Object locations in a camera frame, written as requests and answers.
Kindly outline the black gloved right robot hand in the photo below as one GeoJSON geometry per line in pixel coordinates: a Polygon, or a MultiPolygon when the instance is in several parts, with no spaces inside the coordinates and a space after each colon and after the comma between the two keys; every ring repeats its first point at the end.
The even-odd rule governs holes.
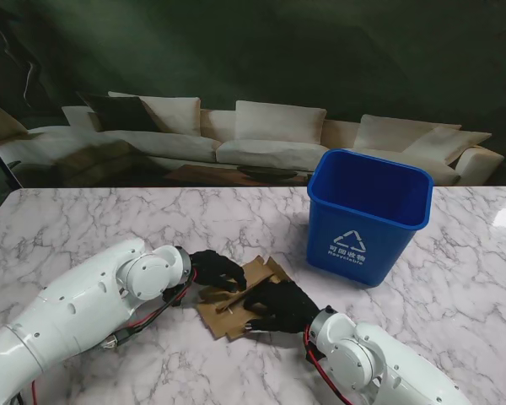
{"type": "Polygon", "coordinates": [[[243,307],[257,315],[246,331],[300,333],[320,313],[315,302],[292,280],[270,280],[248,293],[243,307]]]}

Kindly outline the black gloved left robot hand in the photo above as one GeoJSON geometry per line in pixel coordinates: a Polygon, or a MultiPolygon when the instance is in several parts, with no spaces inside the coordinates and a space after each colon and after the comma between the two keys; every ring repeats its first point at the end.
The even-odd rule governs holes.
{"type": "Polygon", "coordinates": [[[196,272],[195,282],[199,285],[230,293],[247,288],[243,268],[216,251],[205,250],[191,254],[191,265],[196,272]]]}

